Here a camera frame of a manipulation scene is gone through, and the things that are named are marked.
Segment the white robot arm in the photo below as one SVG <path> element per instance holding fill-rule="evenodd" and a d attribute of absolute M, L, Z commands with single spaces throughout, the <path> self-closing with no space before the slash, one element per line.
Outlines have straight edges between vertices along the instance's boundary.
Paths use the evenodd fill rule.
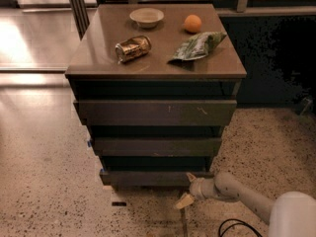
<path fill-rule="evenodd" d="M 190 186 L 176 202 L 183 209 L 196 200 L 213 198 L 240 201 L 269 225 L 268 237 L 316 237 L 316 199 L 302 192 L 286 192 L 272 200 L 250 188 L 227 172 L 213 178 L 198 178 L 187 173 Z"/>

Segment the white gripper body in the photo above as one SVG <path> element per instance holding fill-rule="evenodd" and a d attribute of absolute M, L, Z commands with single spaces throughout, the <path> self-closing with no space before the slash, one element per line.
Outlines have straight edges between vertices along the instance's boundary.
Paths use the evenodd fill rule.
<path fill-rule="evenodd" d="M 198 200 L 206 200 L 208 198 L 215 198 L 216 191 L 213 179 L 196 178 L 191 181 L 190 193 Z"/>

